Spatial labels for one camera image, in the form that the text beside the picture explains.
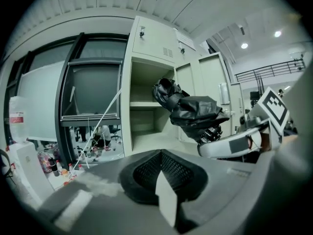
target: white stick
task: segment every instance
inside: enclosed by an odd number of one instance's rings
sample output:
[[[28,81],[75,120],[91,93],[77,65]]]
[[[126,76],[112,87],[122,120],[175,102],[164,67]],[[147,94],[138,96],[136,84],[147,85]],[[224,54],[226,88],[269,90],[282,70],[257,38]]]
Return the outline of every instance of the white stick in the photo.
[[[98,128],[98,126],[99,126],[99,124],[101,123],[102,119],[104,118],[105,114],[108,112],[108,110],[110,109],[110,107],[113,105],[113,103],[116,101],[116,99],[118,98],[118,96],[121,94],[121,90],[122,90],[122,89],[120,89],[120,90],[118,91],[118,93],[117,93],[117,94],[115,95],[115,97],[112,99],[112,101],[111,101],[111,103],[109,104],[109,106],[107,107],[106,111],[104,112],[104,114],[103,114],[102,117],[100,118],[100,120],[99,120],[99,122],[97,123],[96,127],[94,128],[92,134],[90,135],[90,137],[89,137],[89,139],[88,139],[88,141],[87,141],[87,143],[86,143],[86,145],[85,145],[85,148],[82,150],[82,152],[81,152],[81,154],[80,154],[80,156],[79,156],[79,158],[78,158],[77,163],[76,163],[75,166],[73,167],[73,170],[75,169],[75,167],[76,167],[77,164],[79,163],[79,160],[80,160],[80,158],[82,157],[82,155],[85,156],[84,151],[85,151],[85,149],[87,148],[87,145],[88,145],[88,143],[89,143],[90,140],[91,140],[91,137],[93,137],[94,132],[95,132],[96,129]]]

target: white floor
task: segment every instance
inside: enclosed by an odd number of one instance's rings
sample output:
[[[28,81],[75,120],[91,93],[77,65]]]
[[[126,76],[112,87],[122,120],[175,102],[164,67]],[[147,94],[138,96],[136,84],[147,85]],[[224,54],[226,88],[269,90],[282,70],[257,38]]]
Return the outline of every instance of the white floor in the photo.
[[[122,136],[122,132],[118,131],[117,132],[118,136]],[[86,132],[86,140],[88,140],[90,137],[89,132]],[[79,146],[80,148],[84,148],[86,145],[86,142],[82,142],[82,139],[80,138],[78,142],[76,142],[76,146]],[[96,158],[95,156],[92,156],[91,158],[87,158],[87,161],[89,164],[92,165],[97,165],[99,163],[105,163],[105,162],[109,162],[109,161],[113,161],[116,159],[121,159],[124,158],[124,147],[123,147],[123,141],[122,138],[112,138],[111,142],[110,142],[110,151],[105,151],[103,150],[101,152],[101,156],[99,156],[98,158]],[[81,164],[86,165],[86,161],[82,160]]]

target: white roller blind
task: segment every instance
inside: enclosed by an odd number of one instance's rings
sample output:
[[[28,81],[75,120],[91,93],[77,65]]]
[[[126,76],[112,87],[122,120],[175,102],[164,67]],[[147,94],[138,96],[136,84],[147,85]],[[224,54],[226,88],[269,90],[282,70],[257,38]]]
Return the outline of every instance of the white roller blind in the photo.
[[[22,75],[18,95],[27,99],[25,124],[29,139],[57,141],[55,97],[64,61]]]

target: perforated black mesh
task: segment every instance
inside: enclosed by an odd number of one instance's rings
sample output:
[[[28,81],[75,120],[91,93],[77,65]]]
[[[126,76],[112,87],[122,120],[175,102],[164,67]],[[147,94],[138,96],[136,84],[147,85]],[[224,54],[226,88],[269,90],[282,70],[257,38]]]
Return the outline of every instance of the perforated black mesh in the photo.
[[[162,155],[162,171],[174,191],[184,187],[194,178],[192,170],[178,163],[164,153]]]
[[[150,158],[134,170],[134,179],[142,187],[156,190],[157,177],[161,171],[160,153]]]

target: black cover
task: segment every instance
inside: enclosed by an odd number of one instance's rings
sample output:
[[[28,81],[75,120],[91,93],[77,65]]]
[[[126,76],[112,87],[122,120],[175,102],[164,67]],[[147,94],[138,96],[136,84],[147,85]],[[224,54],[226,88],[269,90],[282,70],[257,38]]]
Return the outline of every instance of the black cover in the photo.
[[[189,96],[174,80],[162,78],[152,89],[153,97],[171,111],[171,123],[180,126],[186,135],[199,142],[210,127],[229,120],[223,109],[209,96]]]

